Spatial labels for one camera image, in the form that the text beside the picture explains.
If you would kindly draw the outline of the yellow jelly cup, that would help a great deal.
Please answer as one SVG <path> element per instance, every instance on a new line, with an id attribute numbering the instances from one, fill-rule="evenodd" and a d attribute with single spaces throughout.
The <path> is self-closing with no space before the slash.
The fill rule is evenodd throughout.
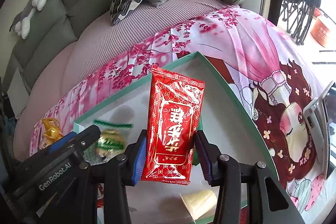
<path id="1" fill-rule="evenodd" d="M 212 190 L 201 190 L 195 193 L 179 194 L 193 223 L 214 214 L 218 198 Z"/>

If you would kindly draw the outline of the large red snack packet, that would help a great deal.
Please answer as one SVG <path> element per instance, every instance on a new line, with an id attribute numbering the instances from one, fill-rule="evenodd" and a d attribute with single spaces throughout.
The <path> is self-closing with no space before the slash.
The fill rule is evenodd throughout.
<path id="1" fill-rule="evenodd" d="M 205 83 L 179 73 L 151 71 L 146 162 L 142 180 L 190 183 Z"/>

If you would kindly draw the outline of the green wrapped round pastry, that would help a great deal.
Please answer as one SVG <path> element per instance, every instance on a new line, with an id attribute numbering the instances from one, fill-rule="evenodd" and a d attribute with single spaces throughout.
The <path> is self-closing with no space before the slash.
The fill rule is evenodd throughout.
<path id="1" fill-rule="evenodd" d="M 99 119 L 95 119 L 93 124 L 100 129 L 100 137 L 93 145 L 94 164 L 105 163 L 126 150 L 132 124 L 111 123 Z"/>

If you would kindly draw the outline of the teal rimmed white tray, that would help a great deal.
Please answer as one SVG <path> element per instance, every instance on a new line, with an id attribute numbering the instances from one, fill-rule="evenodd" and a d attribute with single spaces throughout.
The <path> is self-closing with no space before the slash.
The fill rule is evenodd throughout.
<path id="1" fill-rule="evenodd" d="M 264 161 L 268 168 L 276 166 L 257 127 L 225 79 L 200 53 L 192 53 L 166 66 L 205 83 L 201 126 L 207 140 L 222 153 L 238 162 L 255 164 Z M 134 143 L 147 127 L 151 76 L 145 76 L 105 99 L 74 121 L 75 132 L 82 132 L 94 120 L 129 123 L 133 127 L 126 135 L 127 143 Z M 133 223 L 191 223 L 181 195 L 208 190 L 200 166 L 191 169 L 187 186 L 161 182 L 140 181 L 126 190 Z"/>

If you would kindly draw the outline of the red white biscuit packet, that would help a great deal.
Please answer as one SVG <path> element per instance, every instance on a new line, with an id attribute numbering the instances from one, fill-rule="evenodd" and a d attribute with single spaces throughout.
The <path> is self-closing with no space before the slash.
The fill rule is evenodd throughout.
<path id="1" fill-rule="evenodd" d="M 97 186 L 97 208 L 104 207 L 104 184 Z"/>

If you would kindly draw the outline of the yellow orange candy wrapper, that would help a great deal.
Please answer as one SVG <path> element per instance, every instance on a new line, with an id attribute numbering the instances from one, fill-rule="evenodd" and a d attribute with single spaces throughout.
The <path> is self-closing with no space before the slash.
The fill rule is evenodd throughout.
<path id="1" fill-rule="evenodd" d="M 42 132 L 41 141 L 38 147 L 39 150 L 54 144 L 64 136 L 56 118 L 43 118 L 41 121 L 45 129 Z"/>

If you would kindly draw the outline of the pale grey cushion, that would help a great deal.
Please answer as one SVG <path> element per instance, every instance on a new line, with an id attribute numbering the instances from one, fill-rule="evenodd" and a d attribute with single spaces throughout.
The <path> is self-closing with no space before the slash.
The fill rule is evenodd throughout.
<path id="1" fill-rule="evenodd" d="M 25 110 L 29 99 L 29 94 L 26 90 L 19 69 L 16 69 L 13 75 L 7 95 L 9 97 L 14 116 L 16 119 L 19 119 L 23 110 Z"/>

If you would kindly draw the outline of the pink textured seat cover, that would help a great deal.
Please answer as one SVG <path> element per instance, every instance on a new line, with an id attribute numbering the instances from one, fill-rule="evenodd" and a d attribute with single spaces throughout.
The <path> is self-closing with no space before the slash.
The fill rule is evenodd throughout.
<path id="1" fill-rule="evenodd" d="M 15 127 L 13 151 L 19 161 L 38 147 L 39 121 L 56 118 L 63 133 L 73 128 L 73 118 L 61 114 L 60 100 L 105 63 L 150 36 L 193 17 L 225 8 L 221 0 L 168 0 L 155 8 L 141 4 L 121 23 L 112 26 L 109 14 L 93 21 L 78 41 L 62 49 L 43 69 L 31 90 L 27 107 Z"/>

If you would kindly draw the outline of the grey white plush toy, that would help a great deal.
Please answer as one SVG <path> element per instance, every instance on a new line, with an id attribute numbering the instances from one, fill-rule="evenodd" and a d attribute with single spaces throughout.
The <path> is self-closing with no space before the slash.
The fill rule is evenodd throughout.
<path id="1" fill-rule="evenodd" d="M 22 39 L 26 39 L 30 33 L 31 19 L 37 11 L 41 11 L 47 0 L 29 0 L 27 5 L 18 13 L 10 26 L 9 31 L 15 32 Z"/>

